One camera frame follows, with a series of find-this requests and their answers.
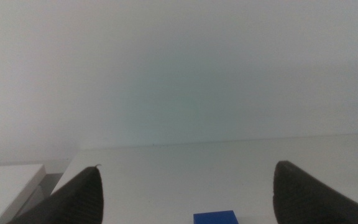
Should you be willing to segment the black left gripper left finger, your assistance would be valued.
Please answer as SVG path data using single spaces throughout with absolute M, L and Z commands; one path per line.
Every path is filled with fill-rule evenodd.
M 8 224 L 102 224 L 103 185 L 99 169 L 87 167 Z

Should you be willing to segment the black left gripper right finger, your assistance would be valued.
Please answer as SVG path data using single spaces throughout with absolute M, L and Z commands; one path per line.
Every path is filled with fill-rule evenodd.
M 358 224 L 358 203 L 289 161 L 273 176 L 273 210 L 279 224 Z

